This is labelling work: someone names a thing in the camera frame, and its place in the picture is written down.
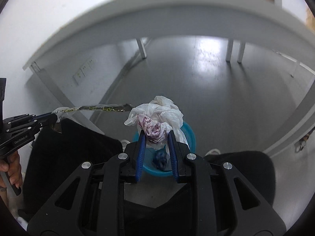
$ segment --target shoe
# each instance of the shoe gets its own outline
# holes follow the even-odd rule
[[[122,152],[125,152],[126,146],[130,143],[128,140],[123,139],[122,141],[120,141],[122,144]]]
[[[219,155],[221,154],[220,150],[218,149],[212,149],[209,152],[206,153],[206,155],[204,157],[206,157],[207,155]]]

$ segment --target metal screw head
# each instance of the metal screw head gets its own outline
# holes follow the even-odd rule
[[[196,156],[196,154],[187,154],[187,159],[189,159],[189,160],[194,160],[194,159],[196,159],[197,158],[197,156]]]
[[[83,162],[82,165],[81,165],[81,167],[83,169],[88,169],[90,166],[91,166],[91,163],[89,163],[88,161]]]
[[[225,163],[223,163],[223,167],[224,167],[225,169],[227,169],[227,170],[230,170],[233,166],[232,166],[231,163],[225,162]]]
[[[125,154],[125,153],[118,154],[118,158],[121,160],[125,160],[128,158],[128,154]]]

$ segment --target white plastic bag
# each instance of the white plastic bag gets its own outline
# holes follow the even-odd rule
[[[171,130],[174,131],[178,142],[188,145],[186,137],[181,131],[183,114],[172,100],[164,96],[156,96],[150,103],[133,108],[125,125],[137,125],[139,134],[141,130],[144,130],[147,136],[146,146],[155,150],[165,146]]]
[[[57,115],[57,122],[60,122],[63,119],[70,118],[72,116],[72,114],[70,114],[69,112],[62,112],[63,110],[67,110],[67,109],[70,109],[70,108],[69,107],[59,107],[59,108],[56,108],[51,113],[55,113]]]

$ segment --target human hand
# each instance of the human hand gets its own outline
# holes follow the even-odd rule
[[[19,163],[19,153],[15,151],[7,157],[9,162],[6,163],[4,160],[0,159],[0,171],[7,172],[10,176],[11,185],[15,184],[17,188],[22,185],[22,174],[21,174],[21,164]],[[0,176],[0,187],[6,187],[4,181]]]

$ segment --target white table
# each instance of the white table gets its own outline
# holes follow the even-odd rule
[[[43,79],[45,67],[66,56],[122,40],[168,35],[217,36],[250,42],[285,53],[315,70],[314,34],[266,0],[113,0],[60,29],[23,68],[35,65],[34,72],[42,74]],[[315,84],[260,150],[269,155],[279,153],[314,127],[314,97]]]

